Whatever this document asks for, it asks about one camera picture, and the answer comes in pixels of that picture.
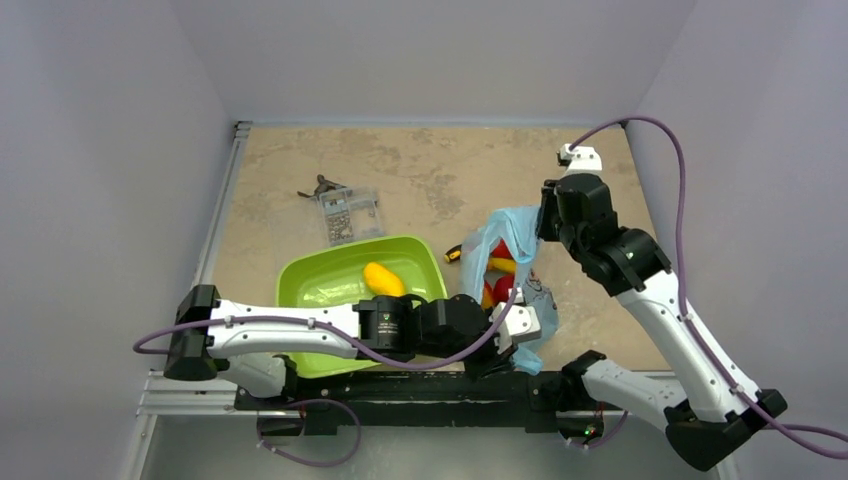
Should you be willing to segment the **red orange fake fruit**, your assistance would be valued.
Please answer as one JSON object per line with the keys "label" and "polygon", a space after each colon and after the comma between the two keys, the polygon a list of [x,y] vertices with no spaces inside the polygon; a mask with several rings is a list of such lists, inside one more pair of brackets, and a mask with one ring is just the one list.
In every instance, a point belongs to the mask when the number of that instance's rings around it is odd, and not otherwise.
{"label": "red orange fake fruit", "polygon": [[489,310],[506,302],[515,280],[514,275],[502,274],[497,278],[485,279],[482,289],[482,308]]}

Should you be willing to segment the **black yellow screwdriver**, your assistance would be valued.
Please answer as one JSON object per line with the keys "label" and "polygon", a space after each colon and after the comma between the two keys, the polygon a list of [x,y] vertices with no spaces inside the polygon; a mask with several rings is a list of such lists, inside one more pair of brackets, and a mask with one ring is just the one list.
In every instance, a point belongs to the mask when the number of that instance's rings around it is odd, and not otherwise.
{"label": "black yellow screwdriver", "polygon": [[461,258],[461,253],[462,253],[462,245],[457,244],[457,245],[451,247],[450,249],[448,249],[443,254],[443,259],[448,264],[458,262]]}

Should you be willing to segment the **yellow fake banana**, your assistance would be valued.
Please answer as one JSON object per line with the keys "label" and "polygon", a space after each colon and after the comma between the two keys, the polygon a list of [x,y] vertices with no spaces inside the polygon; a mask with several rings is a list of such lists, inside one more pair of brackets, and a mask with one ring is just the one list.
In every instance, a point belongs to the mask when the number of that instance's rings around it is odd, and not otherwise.
{"label": "yellow fake banana", "polygon": [[517,263],[513,259],[490,257],[487,262],[486,269],[488,271],[496,270],[505,274],[514,275],[517,270]]}

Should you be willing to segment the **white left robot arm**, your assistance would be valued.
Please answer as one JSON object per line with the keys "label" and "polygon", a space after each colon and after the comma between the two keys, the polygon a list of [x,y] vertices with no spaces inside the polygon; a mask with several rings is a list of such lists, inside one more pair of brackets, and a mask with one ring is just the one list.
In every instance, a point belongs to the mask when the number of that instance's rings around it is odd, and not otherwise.
{"label": "white left robot arm", "polygon": [[178,308],[165,377],[224,379],[272,408],[297,399],[297,353],[369,359],[406,368],[417,355],[460,361],[473,379],[504,367],[516,347],[538,338],[531,308],[485,310],[467,295],[428,301],[415,294],[378,295],[337,306],[257,307],[224,300],[198,285]]}

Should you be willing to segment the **red fake apple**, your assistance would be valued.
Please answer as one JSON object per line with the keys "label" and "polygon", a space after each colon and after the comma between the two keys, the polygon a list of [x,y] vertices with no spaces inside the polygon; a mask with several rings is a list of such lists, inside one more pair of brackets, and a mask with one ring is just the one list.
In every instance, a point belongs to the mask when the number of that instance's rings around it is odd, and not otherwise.
{"label": "red fake apple", "polygon": [[506,242],[501,239],[490,253],[491,258],[513,260],[513,255],[510,252]]}

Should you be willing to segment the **black base bar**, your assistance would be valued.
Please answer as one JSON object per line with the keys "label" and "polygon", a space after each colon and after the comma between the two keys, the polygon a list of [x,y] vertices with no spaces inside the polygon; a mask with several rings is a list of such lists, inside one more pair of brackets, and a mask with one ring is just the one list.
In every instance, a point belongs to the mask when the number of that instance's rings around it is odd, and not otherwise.
{"label": "black base bar", "polygon": [[334,435],[341,427],[512,428],[595,439],[602,406],[558,371],[501,372],[473,381],[461,372],[369,371],[299,379],[260,399],[239,388],[234,407],[253,411],[270,436]]}

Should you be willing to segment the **lime green plastic tray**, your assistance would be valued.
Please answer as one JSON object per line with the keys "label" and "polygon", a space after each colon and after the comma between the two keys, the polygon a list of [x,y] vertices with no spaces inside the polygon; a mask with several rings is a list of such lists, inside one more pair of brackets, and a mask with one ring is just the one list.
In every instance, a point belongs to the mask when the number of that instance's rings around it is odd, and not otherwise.
{"label": "lime green plastic tray", "polygon": [[408,293],[427,300],[448,292],[430,247],[415,236],[384,236],[302,256],[279,273],[277,307],[324,307],[370,299],[363,269],[376,262],[394,273]]}

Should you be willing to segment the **clear plastic screw box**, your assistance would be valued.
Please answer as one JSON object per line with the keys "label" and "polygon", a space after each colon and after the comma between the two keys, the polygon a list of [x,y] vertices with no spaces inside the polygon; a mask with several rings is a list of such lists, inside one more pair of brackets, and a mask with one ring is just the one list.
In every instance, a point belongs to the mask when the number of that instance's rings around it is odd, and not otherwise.
{"label": "clear plastic screw box", "polygon": [[330,247],[382,237],[379,195],[372,187],[327,191],[318,197]]}

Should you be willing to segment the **aluminium frame rail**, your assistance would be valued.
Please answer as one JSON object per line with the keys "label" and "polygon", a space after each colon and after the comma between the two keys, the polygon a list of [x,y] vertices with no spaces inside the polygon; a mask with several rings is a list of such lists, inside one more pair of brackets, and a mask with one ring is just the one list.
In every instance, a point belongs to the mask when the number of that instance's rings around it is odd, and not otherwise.
{"label": "aluminium frame rail", "polygon": [[162,372],[147,376],[137,415],[218,416],[235,411],[236,386],[225,380],[171,380]]}

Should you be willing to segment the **yellow fake mango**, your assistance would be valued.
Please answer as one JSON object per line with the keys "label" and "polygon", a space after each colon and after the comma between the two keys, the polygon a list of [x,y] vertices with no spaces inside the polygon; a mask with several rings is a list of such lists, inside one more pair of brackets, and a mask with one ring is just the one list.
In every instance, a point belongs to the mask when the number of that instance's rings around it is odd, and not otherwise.
{"label": "yellow fake mango", "polygon": [[403,281],[391,270],[377,262],[369,262],[363,268],[363,280],[375,295],[400,297],[407,293]]}

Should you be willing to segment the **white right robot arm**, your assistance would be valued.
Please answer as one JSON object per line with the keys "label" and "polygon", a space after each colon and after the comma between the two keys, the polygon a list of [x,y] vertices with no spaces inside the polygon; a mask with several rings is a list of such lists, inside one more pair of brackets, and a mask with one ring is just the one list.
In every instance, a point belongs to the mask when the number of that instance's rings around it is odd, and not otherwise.
{"label": "white right robot arm", "polygon": [[620,407],[662,431],[677,455],[706,472],[762,430],[764,414],[787,408],[729,358],[679,289],[681,279],[646,231],[618,223],[611,193],[591,173],[547,180],[536,234],[561,243],[588,278],[641,325],[675,373],[675,383],[626,370],[589,350],[561,370],[561,392],[576,407]]}

